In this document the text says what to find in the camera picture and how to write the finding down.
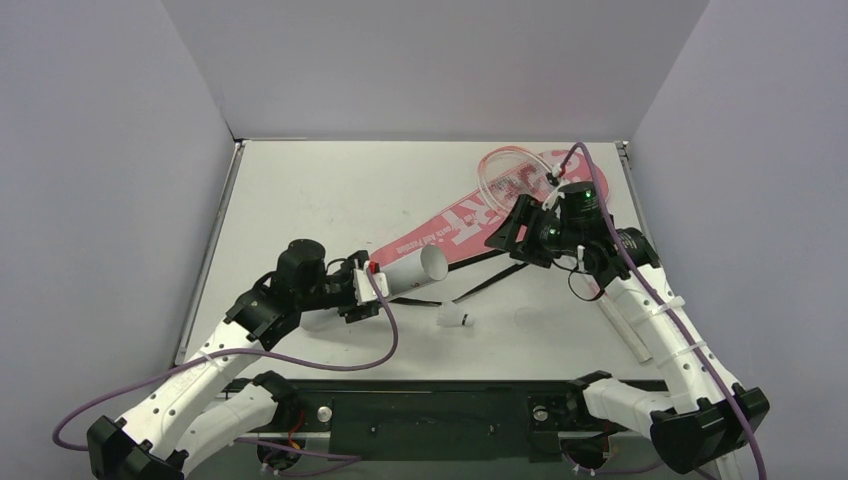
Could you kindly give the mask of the white plastic shuttlecock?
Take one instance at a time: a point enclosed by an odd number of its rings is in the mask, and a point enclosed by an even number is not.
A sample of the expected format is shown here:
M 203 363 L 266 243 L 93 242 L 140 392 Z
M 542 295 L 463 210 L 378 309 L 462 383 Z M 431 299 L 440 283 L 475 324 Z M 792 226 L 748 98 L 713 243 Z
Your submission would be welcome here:
M 455 302 L 446 302 L 437 309 L 436 324 L 443 328 L 470 328 L 475 320 Z

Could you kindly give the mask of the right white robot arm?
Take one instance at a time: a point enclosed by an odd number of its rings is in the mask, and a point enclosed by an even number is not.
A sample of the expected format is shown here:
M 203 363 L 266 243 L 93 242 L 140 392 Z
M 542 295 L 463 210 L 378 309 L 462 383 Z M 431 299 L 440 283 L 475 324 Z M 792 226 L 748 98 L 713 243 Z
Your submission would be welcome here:
M 679 474 L 708 463 L 721 473 L 737 468 L 735 453 L 750 445 L 768 399 L 744 387 L 711 351 L 646 236 L 616 227 L 593 183 L 563 185 L 544 201 L 519 195 L 485 244 L 541 268 L 574 260 L 569 273 L 592 278 L 598 298 L 642 342 L 666 385 L 666 393 L 652 393 L 606 372 L 588 374 L 565 402 L 572 425 L 588 429 L 607 420 L 638 432 Z

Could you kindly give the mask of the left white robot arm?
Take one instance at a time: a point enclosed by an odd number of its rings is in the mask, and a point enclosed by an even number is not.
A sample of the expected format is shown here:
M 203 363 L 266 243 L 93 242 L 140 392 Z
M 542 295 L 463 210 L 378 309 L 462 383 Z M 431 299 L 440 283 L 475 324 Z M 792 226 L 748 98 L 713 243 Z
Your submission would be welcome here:
M 289 428 L 298 416 L 297 393 L 271 371 L 259 374 L 230 400 L 210 404 L 238 374 L 297 329 L 303 313 L 334 309 L 357 321 L 377 315 L 389 293 L 387 275 L 366 251 L 353 253 L 330 273 L 320 243 L 292 241 L 275 269 L 236 299 L 188 361 L 137 406 L 117 419 L 101 417 L 89 427 L 93 475 L 182 479 L 251 430 Z

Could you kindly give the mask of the white shuttlecock tube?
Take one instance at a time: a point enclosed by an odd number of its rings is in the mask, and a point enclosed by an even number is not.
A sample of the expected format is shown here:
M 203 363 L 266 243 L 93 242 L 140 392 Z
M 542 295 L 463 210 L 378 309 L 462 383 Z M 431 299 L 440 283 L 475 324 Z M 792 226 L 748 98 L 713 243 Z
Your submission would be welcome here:
M 381 265 L 380 269 L 388 284 L 387 299 L 398 300 L 417 289 L 444 280 L 449 263 L 444 252 L 430 244 L 388 265 Z M 335 308 L 305 314 L 301 320 L 301 327 L 311 333 L 333 330 L 346 324 L 345 318 Z

